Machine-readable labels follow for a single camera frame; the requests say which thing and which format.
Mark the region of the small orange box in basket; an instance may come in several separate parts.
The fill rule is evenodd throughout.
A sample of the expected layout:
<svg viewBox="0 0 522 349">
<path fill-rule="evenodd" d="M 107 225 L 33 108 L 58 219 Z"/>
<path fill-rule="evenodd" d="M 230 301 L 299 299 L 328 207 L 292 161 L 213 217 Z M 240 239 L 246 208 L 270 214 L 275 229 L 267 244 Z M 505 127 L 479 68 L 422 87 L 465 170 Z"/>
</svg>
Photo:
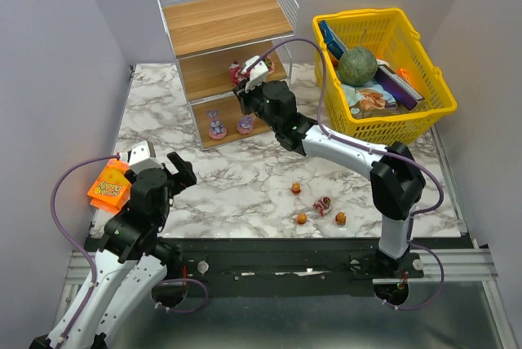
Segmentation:
<svg viewBox="0 0 522 349">
<path fill-rule="evenodd" d="M 409 74 L 407 73 L 407 71 L 404 69 L 404 68 L 399 68 L 398 71 L 397 71 L 397 74 L 405 81 L 407 82 L 409 85 L 412 85 L 412 82 L 409 78 Z"/>
</svg>

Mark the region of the orange sponge box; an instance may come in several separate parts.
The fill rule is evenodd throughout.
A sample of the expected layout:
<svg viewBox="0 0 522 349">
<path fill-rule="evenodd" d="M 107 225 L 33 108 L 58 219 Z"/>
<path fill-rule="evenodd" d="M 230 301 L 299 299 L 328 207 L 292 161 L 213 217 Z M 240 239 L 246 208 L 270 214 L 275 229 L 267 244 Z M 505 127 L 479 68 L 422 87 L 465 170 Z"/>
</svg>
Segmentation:
<svg viewBox="0 0 522 349">
<path fill-rule="evenodd" d="M 91 205 L 118 214 L 130 198 L 131 182 L 125 177 L 128 169 L 124 161 L 110 159 L 87 193 Z"/>
</svg>

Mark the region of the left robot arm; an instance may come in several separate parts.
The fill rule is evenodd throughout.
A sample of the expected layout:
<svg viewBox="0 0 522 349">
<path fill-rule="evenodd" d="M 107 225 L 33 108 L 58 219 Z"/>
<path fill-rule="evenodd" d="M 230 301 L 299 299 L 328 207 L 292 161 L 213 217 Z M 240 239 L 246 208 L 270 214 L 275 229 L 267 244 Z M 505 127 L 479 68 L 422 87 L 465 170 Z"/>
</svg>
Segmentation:
<svg viewBox="0 0 522 349">
<path fill-rule="evenodd" d="M 167 275 L 184 271 L 179 247 L 160 237 L 174 197 L 196 184 L 192 164 L 167 155 L 172 174 L 151 154 L 127 155 L 130 199 L 105 225 L 104 235 L 76 298 L 56 327 L 32 348 L 107 348 L 139 302 Z"/>
</svg>

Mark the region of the pink bear toy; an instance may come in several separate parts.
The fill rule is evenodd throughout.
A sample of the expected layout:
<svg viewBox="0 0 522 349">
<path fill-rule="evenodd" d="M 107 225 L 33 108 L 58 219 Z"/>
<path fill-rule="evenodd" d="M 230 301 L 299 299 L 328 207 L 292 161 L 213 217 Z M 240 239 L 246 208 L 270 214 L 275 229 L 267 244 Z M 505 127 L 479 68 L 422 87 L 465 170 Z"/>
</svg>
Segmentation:
<svg viewBox="0 0 522 349">
<path fill-rule="evenodd" d="M 243 67 L 237 62 L 233 61 L 229 67 L 229 75 L 232 82 L 232 87 L 239 85 L 242 81 L 246 80 L 246 76 L 243 72 Z"/>
</svg>

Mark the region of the purple bunny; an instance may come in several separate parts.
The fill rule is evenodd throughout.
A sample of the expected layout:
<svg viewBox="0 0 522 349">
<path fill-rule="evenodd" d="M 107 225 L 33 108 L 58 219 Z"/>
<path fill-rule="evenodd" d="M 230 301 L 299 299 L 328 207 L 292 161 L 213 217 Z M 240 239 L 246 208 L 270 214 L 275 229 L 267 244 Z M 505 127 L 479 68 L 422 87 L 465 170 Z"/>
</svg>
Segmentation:
<svg viewBox="0 0 522 349">
<path fill-rule="evenodd" d="M 254 129 L 254 118 L 249 115 L 245 115 L 237 122 L 237 130 L 240 134 L 248 135 Z"/>
<path fill-rule="evenodd" d="M 207 110 L 206 111 L 208 117 L 210 118 L 210 129 L 209 136 L 213 140 L 221 140 L 224 139 L 228 133 L 227 128 L 223 125 L 223 123 L 219 120 L 219 111 L 218 110 Z"/>
</svg>

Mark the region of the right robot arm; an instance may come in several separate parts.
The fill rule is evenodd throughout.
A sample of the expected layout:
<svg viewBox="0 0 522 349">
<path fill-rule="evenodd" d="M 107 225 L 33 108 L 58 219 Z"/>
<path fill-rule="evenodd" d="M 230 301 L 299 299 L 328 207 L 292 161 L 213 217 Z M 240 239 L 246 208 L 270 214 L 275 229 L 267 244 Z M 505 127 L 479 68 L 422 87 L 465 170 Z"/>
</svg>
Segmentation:
<svg viewBox="0 0 522 349">
<path fill-rule="evenodd" d="M 426 185 L 410 150 L 402 143 L 367 143 L 321 126 L 298 112 L 286 82 L 263 82 L 251 89 L 246 85 L 243 81 L 233 88 L 241 112 L 268 125 L 284 149 L 331 161 L 370 181 L 374 206 L 383 218 L 378 251 L 394 261 L 406 256 L 411 212 Z"/>
</svg>

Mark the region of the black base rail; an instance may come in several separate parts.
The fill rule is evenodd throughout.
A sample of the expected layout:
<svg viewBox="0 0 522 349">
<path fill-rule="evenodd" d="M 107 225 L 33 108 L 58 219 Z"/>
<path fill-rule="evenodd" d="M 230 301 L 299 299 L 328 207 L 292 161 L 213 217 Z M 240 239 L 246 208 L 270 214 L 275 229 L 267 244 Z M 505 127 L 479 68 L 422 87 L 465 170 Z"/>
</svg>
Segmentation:
<svg viewBox="0 0 522 349">
<path fill-rule="evenodd" d="M 440 260 L 435 271 L 417 270 L 422 256 L 459 256 L 471 249 L 469 237 L 421 238 L 402 261 L 378 255 L 375 238 L 361 239 L 157 239 L 155 254 L 169 279 L 184 272 L 190 288 L 212 298 L 271 298 L 349 295 L 377 296 L 402 304 L 409 283 L 449 277 Z"/>
</svg>

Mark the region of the orange burger toy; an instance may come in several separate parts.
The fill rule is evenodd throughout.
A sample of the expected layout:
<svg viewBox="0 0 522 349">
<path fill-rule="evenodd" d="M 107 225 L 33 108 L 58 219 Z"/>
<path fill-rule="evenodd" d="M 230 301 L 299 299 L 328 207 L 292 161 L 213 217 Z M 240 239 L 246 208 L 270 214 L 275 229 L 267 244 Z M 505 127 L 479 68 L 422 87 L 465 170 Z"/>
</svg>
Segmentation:
<svg viewBox="0 0 522 349">
<path fill-rule="evenodd" d="M 298 225 L 304 225 L 307 222 L 307 215 L 305 213 L 297 214 L 294 217 L 294 222 Z"/>
</svg>

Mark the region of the pink strawberry cake toy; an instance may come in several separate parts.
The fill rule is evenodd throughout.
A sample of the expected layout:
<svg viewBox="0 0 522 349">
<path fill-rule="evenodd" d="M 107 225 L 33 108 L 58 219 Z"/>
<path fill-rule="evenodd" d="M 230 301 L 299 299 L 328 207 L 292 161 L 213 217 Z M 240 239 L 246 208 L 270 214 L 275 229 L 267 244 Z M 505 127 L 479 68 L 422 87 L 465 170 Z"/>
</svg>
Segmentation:
<svg viewBox="0 0 522 349">
<path fill-rule="evenodd" d="M 272 62 L 272 59 L 267 56 L 263 59 L 263 62 L 265 63 L 266 67 L 268 68 L 268 73 L 271 74 L 275 70 L 275 65 Z"/>
</svg>

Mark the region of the small orange bear toy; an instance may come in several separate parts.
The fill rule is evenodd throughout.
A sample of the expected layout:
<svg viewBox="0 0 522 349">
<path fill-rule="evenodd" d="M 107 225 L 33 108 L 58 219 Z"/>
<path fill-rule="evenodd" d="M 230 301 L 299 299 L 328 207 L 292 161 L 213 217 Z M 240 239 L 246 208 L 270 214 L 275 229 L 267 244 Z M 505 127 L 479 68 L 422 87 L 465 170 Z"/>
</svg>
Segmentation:
<svg viewBox="0 0 522 349">
<path fill-rule="evenodd" d="M 294 195 L 300 194 L 301 193 L 301 185 L 300 185 L 300 183 L 293 183 L 292 186 L 291 186 L 291 192 Z"/>
</svg>

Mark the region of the green melon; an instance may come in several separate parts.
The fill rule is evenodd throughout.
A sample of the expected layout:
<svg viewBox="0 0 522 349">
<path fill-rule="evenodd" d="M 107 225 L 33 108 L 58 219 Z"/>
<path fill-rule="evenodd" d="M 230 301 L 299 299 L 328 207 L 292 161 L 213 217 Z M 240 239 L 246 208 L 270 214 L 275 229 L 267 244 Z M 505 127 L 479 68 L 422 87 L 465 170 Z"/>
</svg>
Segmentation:
<svg viewBox="0 0 522 349">
<path fill-rule="evenodd" d="M 350 86 L 363 86 L 378 71 L 374 54 L 364 47 L 354 47 L 344 52 L 338 62 L 339 80 Z"/>
</svg>

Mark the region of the red white cake toy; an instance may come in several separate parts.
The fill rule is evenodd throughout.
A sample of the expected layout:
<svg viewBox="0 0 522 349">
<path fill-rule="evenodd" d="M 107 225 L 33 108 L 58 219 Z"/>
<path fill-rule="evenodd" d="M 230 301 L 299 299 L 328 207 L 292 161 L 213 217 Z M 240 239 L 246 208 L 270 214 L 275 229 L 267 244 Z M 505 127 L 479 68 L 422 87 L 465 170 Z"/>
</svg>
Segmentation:
<svg viewBox="0 0 522 349">
<path fill-rule="evenodd" d="M 331 211 L 331 199 L 328 196 L 319 197 L 313 204 L 313 209 L 322 217 Z"/>
</svg>

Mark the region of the blue book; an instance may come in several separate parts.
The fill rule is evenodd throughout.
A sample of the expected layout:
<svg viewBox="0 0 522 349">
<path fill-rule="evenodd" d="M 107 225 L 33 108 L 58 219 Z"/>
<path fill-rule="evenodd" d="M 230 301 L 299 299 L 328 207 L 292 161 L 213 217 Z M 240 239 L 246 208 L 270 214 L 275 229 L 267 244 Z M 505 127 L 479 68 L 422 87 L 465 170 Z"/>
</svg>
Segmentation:
<svg viewBox="0 0 522 349">
<path fill-rule="evenodd" d="M 347 46 L 325 20 L 321 20 L 318 26 L 328 51 L 336 60 L 340 60 L 343 54 L 347 52 Z"/>
</svg>

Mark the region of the purple box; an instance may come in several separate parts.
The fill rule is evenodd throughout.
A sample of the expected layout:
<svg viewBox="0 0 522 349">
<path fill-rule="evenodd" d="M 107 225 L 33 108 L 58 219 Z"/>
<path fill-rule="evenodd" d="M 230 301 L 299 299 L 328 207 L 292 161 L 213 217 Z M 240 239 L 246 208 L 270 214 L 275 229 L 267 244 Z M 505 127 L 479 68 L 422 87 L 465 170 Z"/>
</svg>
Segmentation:
<svg viewBox="0 0 522 349">
<path fill-rule="evenodd" d="M 378 66 L 374 79 L 407 110 L 413 111 L 424 104 L 424 97 L 387 65 Z"/>
</svg>

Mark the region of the snack bag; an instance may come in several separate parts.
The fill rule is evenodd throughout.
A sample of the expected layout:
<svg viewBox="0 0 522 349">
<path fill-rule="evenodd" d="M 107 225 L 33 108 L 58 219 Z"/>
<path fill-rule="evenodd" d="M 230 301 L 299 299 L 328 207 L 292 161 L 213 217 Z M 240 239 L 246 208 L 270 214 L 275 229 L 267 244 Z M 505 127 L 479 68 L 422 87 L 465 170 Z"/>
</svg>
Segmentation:
<svg viewBox="0 0 522 349">
<path fill-rule="evenodd" d="M 395 98 L 378 83 L 365 86 L 341 85 L 350 114 L 355 119 L 399 115 Z"/>
</svg>

